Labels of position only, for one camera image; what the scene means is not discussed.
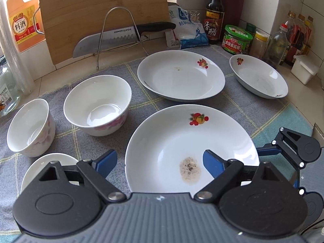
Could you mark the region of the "white plastic container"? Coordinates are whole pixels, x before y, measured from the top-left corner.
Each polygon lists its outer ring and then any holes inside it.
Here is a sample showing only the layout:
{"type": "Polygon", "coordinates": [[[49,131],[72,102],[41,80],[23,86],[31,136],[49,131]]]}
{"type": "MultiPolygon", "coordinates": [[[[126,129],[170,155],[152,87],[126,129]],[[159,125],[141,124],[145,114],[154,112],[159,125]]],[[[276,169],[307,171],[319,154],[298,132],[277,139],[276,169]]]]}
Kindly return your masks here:
{"type": "Polygon", "coordinates": [[[295,55],[291,73],[304,85],[306,85],[319,71],[319,66],[307,55],[295,55]]]}

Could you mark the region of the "red knife block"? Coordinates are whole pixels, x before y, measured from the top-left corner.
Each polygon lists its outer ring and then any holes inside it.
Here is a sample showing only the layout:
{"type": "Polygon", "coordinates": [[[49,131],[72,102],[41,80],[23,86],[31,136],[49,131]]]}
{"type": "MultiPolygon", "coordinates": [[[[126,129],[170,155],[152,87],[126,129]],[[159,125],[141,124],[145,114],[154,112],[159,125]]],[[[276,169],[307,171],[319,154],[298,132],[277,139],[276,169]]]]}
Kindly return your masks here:
{"type": "Polygon", "coordinates": [[[238,26],[243,10],[244,0],[222,0],[224,6],[223,29],[226,25],[238,26]]]}

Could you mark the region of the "clear bottle red cap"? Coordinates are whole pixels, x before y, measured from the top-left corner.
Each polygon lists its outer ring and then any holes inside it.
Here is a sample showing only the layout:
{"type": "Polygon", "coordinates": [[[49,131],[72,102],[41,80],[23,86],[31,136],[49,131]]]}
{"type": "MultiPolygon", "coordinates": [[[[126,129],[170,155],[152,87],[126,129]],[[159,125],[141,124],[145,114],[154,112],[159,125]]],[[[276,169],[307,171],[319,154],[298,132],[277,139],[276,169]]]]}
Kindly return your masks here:
{"type": "Polygon", "coordinates": [[[275,69],[280,64],[288,45],[287,31],[288,26],[286,24],[281,24],[279,31],[270,36],[268,46],[263,56],[263,61],[275,69]]]}

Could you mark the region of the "yellow lid spice jar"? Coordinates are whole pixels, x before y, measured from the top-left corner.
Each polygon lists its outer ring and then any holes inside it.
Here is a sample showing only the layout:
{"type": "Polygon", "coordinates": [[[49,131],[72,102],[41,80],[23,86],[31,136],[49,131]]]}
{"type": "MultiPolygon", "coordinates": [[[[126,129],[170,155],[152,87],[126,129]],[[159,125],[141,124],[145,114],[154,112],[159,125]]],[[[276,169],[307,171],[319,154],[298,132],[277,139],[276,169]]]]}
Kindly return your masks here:
{"type": "Polygon", "coordinates": [[[268,35],[256,31],[250,47],[249,55],[258,59],[262,59],[268,43],[268,35]]]}

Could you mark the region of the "white blue salt bag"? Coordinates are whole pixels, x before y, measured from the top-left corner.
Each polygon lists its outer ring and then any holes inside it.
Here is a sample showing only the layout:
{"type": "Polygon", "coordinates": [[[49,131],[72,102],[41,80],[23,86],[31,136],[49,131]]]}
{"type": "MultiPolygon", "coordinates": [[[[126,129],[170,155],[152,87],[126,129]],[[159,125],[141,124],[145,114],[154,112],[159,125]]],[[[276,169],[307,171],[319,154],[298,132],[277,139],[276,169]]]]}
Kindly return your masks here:
{"type": "Polygon", "coordinates": [[[166,31],[166,44],[169,48],[188,49],[209,44],[203,25],[192,20],[186,10],[176,4],[169,6],[171,22],[176,25],[172,31],[166,31]]]}

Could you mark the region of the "bamboo cutting board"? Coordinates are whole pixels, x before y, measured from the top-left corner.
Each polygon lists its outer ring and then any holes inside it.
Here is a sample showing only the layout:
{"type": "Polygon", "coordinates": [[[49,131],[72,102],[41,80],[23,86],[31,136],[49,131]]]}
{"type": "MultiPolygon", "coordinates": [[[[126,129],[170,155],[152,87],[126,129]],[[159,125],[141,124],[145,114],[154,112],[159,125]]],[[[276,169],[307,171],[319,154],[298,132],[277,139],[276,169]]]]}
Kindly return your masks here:
{"type": "Polygon", "coordinates": [[[136,23],[169,21],[167,0],[39,0],[53,64],[72,58],[88,35],[136,23]]]}

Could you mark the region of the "orange cooking wine jug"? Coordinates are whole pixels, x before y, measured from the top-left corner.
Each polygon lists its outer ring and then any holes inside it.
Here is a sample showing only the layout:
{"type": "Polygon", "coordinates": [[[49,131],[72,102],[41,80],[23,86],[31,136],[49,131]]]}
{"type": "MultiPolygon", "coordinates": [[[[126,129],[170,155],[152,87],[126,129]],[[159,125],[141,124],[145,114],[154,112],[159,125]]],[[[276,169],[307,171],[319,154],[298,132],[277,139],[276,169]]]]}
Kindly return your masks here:
{"type": "Polygon", "coordinates": [[[23,52],[45,40],[39,0],[6,0],[9,23],[23,52]]]}

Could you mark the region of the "grey teal kitchen mat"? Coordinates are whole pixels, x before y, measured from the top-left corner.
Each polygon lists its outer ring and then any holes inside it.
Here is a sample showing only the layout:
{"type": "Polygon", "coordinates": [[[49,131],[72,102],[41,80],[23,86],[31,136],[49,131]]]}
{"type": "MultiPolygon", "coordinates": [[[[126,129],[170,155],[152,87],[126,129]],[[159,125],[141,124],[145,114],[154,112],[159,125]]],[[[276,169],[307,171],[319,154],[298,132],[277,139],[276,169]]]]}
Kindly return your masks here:
{"type": "MultiPolygon", "coordinates": [[[[216,97],[202,101],[203,105],[218,109],[235,119],[250,135],[257,147],[271,142],[281,127],[311,135],[312,126],[287,99],[260,98],[242,87],[232,73],[230,54],[219,46],[200,47],[195,53],[215,62],[224,73],[226,84],[216,97]]],[[[96,158],[109,149],[115,149],[118,162],[108,179],[125,193],[127,185],[124,158],[127,143],[135,129],[151,114],[173,105],[142,86],[137,78],[140,60],[122,63],[103,70],[104,74],[124,78],[132,88],[130,111],[124,125],[107,137],[91,137],[72,126],[63,114],[68,93],[77,85],[68,83],[58,90],[43,95],[56,123],[56,135],[49,152],[68,154],[76,159],[96,158]]],[[[10,151],[7,131],[14,113],[1,118],[1,242],[12,242],[20,231],[13,219],[12,206],[20,194],[24,175],[33,159],[10,151]]]]}

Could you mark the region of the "white plate with stain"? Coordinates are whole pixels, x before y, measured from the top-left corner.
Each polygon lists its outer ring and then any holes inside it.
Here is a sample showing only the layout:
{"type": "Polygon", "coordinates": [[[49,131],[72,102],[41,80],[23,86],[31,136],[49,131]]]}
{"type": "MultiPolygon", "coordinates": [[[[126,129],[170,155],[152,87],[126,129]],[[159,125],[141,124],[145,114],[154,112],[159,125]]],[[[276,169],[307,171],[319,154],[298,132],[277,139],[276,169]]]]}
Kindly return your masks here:
{"type": "Polygon", "coordinates": [[[203,165],[205,150],[224,160],[259,165],[250,136],[227,114],[195,104],[156,112],[138,126],[126,149],[130,191],[194,195],[213,180],[203,165]]]}

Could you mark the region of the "green lid sauce jar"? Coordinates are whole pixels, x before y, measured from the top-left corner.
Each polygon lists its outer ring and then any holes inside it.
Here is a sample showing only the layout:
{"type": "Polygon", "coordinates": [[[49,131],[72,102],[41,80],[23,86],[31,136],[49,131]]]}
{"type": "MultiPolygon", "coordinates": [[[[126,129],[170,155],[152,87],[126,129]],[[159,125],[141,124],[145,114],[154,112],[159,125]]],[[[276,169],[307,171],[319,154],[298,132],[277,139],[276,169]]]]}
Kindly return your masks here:
{"type": "Polygon", "coordinates": [[[253,36],[242,28],[226,25],[222,48],[231,54],[247,54],[253,36]]]}

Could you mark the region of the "white floral plate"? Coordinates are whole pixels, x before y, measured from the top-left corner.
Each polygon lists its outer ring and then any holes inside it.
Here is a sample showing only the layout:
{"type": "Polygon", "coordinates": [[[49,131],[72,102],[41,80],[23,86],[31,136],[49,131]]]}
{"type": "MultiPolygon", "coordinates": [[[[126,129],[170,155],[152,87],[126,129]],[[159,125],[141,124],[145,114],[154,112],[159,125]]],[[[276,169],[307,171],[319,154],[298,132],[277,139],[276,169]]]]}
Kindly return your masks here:
{"type": "Polygon", "coordinates": [[[151,92],[182,103],[214,97],[225,87],[224,73],[212,60],[184,50],[146,57],[138,65],[137,77],[151,92]]]}
{"type": "Polygon", "coordinates": [[[229,59],[237,81],[251,93],[265,99],[288,95],[285,79],[272,66],[253,56],[237,54],[229,59]]]}

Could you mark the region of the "green cap small jar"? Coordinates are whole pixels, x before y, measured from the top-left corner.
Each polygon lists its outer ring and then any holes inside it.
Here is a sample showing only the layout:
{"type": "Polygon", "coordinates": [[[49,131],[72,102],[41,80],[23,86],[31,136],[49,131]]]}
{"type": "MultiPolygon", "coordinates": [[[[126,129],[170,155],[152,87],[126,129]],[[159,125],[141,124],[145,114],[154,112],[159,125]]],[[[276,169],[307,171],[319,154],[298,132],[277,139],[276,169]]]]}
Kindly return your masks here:
{"type": "Polygon", "coordinates": [[[252,36],[255,36],[256,34],[256,26],[251,23],[246,23],[245,30],[250,33],[252,36]]]}

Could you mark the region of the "dark vinegar bottle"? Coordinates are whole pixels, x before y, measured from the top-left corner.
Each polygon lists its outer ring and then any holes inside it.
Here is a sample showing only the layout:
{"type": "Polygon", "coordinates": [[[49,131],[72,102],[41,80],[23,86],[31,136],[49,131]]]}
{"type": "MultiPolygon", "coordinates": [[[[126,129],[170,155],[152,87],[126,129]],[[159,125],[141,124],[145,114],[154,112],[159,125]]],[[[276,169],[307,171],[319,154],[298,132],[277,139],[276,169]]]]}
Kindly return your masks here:
{"type": "Polygon", "coordinates": [[[203,28],[212,45],[220,40],[224,13],[222,0],[211,0],[206,7],[203,28]]]}

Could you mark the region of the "glass jar black lid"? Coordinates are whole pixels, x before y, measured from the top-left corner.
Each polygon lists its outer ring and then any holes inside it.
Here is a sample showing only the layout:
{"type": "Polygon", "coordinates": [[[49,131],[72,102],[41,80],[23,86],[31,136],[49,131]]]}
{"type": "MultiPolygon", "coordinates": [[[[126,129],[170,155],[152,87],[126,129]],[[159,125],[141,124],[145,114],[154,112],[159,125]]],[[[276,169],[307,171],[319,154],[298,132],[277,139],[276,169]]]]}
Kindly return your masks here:
{"type": "Polygon", "coordinates": [[[6,116],[14,110],[20,98],[22,91],[16,84],[16,80],[11,72],[5,56],[1,56],[1,75],[0,75],[0,95],[1,95],[1,117],[6,116]]]}

